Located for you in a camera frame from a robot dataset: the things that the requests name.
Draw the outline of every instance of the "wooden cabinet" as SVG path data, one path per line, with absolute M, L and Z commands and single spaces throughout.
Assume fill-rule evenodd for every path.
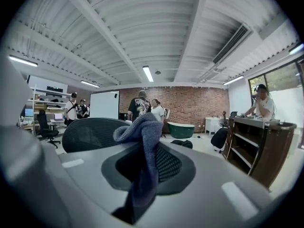
M 296 125 L 238 117 L 228 125 L 223 156 L 269 188 L 284 164 Z

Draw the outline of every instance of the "white t-shirt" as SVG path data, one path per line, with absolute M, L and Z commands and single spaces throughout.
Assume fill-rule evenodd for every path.
M 161 116 L 165 115 L 164 109 L 161 106 L 157 106 L 156 108 L 151 107 L 151 112 L 156 117 L 157 121 L 161 122 Z
M 267 97 L 265 100 L 261 100 L 261 105 L 267 109 L 270 113 L 268 113 L 266 116 L 262 116 L 261 115 L 261 112 L 260 112 L 260 109 L 258 108 L 258 104 L 257 102 L 255 101 L 253 103 L 253 107 L 256 107 L 256 115 L 258 117 L 261 117 L 265 120 L 273 120 L 274 118 L 274 101 L 272 99 L 270 99 L 269 97 Z
M 74 104 L 72 104 L 72 102 L 68 101 L 66 103 L 66 106 L 65 106 L 65 109 L 70 110 L 72 107 L 73 107 Z M 76 120 L 76 109 L 71 109 L 68 113 L 68 118 L 71 119 L 71 120 Z

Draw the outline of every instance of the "laptop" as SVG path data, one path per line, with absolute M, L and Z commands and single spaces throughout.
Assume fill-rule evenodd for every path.
M 56 122 L 63 121 L 62 113 L 54 113 L 54 121 Z
M 25 117 L 23 119 L 23 125 L 32 124 L 34 120 L 34 110 L 25 109 Z

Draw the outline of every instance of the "black bag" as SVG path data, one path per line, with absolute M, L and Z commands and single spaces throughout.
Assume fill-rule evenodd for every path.
M 193 149 L 193 144 L 189 140 L 186 140 L 186 141 L 173 140 L 171 143 L 178 144 L 178 145 L 184 146 L 189 149 Z
M 73 102 L 70 101 L 70 103 L 72 103 L 73 106 L 66 112 L 66 114 L 68 114 L 68 112 L 69 112 L 70 110 L 75 109 L 75 105 L 73 104 Z
M 227 128 L 221 128 L 212 137 L 211 143 L 214 147 L 221 149 L 223 148 L 226 138 L 227 138 Z

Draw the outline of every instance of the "white ceiling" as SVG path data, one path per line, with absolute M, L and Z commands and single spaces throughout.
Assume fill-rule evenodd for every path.
M 214 65 L 241 24 L 252 34 Z M 148 86 L 142 70 L 148 65 L 159 84 L 217 87 L 298 38 L 274 0 L 28 0 L 5 46 L 11 55 L 38 62 L 36 70 L 41 65 L 55 81 L 64 72 L 70 80 L 101 88 Z M 222 72 L 206 80 L 216 69 Z

